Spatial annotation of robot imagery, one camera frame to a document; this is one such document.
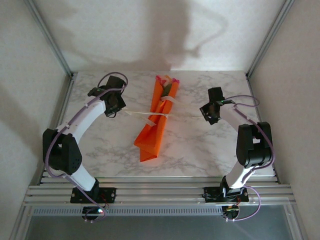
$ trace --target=orange cloth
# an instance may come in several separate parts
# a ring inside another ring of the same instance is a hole
[[[178,87],[179,80],[173,79],[168,96],[174,98],[176,96]],[[168,100],[160,100],[163,90],[164,89],[160,84],[159,76],[157,76],[154,84],[150,112],[163,114],[170,113],[173,103]],[[156,125],[150,126],[146,124],[134,141],[134,145],[140,148],[140,162],[155,159],[158,157],[162,137],[167,122],[166,116],[163,115],[151,115],[149,116],[149,120],[154,122]]]

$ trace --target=orange fabric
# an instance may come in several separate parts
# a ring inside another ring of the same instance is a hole
[[[175,97],[179,87],[179,82],[173,82],[169,93],[170,97]],[[164,113],[169,114],[173,103],[171,101],[165,100],[161,101],[161,95],[163,92],[163,87],[158,80],[155,81],[152,103],[150,107],[150,112],[152,113]],[[149,120],[154,122],[155,126],[150,126],[146,124],[136,140],[134,145],[140,148],[140,162],[144,162],[150,159],[155,159],[158,157],[162,137],[164,134],[167,118],[163,115],[151,115]]]

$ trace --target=white arm segment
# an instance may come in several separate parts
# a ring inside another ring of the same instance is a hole
[[[86,103],[95,98],[90,96],[86,99]],[[90,127],[90,125],[106,111],[106,104],[104,101],[97,99],[93,104],[91,104],[82,114],[76,119],[70,128],[66,129],[63,134],[72,134],[75,138],[76,143],[79,144],[79,141],[85,131]],[[69,121],[61,124],[57,127],[58,131],[63,129]],[[81,163],[79,169],[74,172],[70,178],[77,183],[83,190],[90,191],[94,186],[96,180],[90,173],[85,169]]]
[[[220,107],[220,117],[229,123],[237,132],[242,124],[248,124],[248,121],[241,117],[235,110],[233,104],[225,104]],[[242,182],[243,177],[253,168],[244,168],[238,161],[232,170],[225,176],[225,180],[231,189],[242,188],[253,172]]]

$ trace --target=marble surface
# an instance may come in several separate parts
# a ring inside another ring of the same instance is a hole
[[[107,72],[79,72],[67,107],[69,120],[83,105],[87,93]],[[208,89],[222,87],[225,97],[250,94],[245,74],[241,71],[123,71],[129,84],[122,97],[129,110],[148,112],[155,76],[179,79],[176,99],[189,107],[174,104],[166,123],[158,158],[140,162],[139,148],[134,141],[145,122],[118,112],[116,118],[103,114],[88,128],[79,148],[85,168],[94,177],[222,177],[236,163],[236,131],[225,121],[210,125],[199,108],[208,103]],[[252,104],[250,99],[236,102]],[[257,120],[254,108],[243,112]],[[257,171],[256,176],[274,176],[271,167]]]

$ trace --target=white wall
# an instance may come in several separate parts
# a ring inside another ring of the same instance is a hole
[[[270,122],[276,169],[320,239],[320,1],[296,0],[251,80]]]
[[[242,70],[283,0],[36,0],[71,70]]]
[[[65,74],[22,0],[0,7],[0,239],[9,238],[42,160]]]

